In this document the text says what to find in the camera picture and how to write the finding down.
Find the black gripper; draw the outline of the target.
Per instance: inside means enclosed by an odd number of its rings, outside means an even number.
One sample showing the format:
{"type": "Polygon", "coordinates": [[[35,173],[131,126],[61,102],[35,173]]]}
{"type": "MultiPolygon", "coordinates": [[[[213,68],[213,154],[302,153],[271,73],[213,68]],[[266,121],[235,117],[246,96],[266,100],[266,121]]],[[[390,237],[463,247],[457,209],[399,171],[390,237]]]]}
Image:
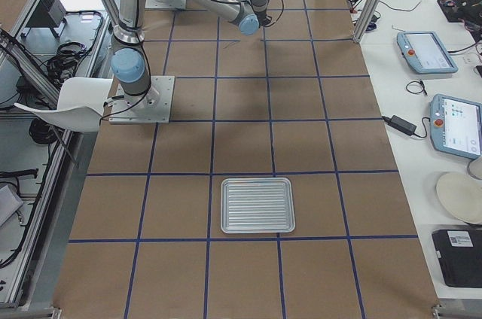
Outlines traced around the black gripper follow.
{"type": "Polygon", "coordinates": [[[259,22],[259,25],[262,26],[262,27],[272,26],[272,21],[273,21],[273,18],[268,14],[259,14],[258,15],[258,22],[259,22]]]}

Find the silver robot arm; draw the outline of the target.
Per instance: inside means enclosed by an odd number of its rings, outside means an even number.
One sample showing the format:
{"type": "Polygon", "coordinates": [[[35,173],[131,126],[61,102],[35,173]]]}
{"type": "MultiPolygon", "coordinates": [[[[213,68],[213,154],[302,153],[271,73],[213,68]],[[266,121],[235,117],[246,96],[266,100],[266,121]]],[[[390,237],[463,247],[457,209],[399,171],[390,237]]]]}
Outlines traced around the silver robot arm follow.
{"type": "MultiPolygon", "coordinates": [[[[146,1],[120,0],[110,61],[120,98],[111,100],[111,113],[105,115],[112,124],[168,123],[170,119],[175,78],[151,70],[144,42],[147,29],[154,26],[154,10],[147,8],[146,1]]],[[[271,23],[270,0],[168,0],[169,9],[187,1],[235,25],[244,35],[271,23]]]]}

